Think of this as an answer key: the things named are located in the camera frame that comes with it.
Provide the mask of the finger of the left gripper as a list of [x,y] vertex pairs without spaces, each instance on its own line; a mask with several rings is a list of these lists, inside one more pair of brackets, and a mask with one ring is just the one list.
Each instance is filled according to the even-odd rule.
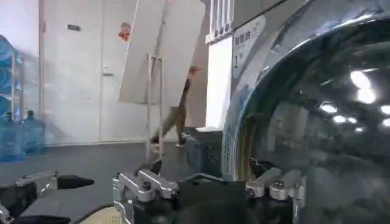
[[30,215],[14,218],[6,207],[1,205],[1,224],[69,224],[71,219],[52,215]]
[[21,177],[17,187],[34,186],[38,197],[47,196],[57,190],[70,190],[91,186],[94,180],[77,175],[59,175],[58,172],[41,172]]

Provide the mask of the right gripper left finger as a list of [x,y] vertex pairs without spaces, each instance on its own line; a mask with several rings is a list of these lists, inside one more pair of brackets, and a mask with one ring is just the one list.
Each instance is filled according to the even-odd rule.
[[113,205],[119,211],[123,223],[134,223],[133,200],[126,197],[132,192],[142,203],[149,203],[158,196],[174,200],[179,193],[179,185],[160,176],[162,160],[142,164],[133,172],[119,172],[112,179]]

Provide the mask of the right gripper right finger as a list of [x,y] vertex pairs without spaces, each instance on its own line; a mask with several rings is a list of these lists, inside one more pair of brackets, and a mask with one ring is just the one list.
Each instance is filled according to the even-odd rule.
[[249,167],[255,178],[246,182],[249,198],[261,198],[266,195],[273,200],[282,201],[288,197],[293,201],[294,209],[305,207],[305,175],[291,169],[284,172],[269,161],[251,158]]

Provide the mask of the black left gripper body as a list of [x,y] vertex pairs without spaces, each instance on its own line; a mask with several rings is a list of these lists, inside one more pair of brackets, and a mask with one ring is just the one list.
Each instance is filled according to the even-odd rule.
[[37,186],[29,183],[24,186],[1,187],[1,204],[13,218],[19,217],[37,199]]

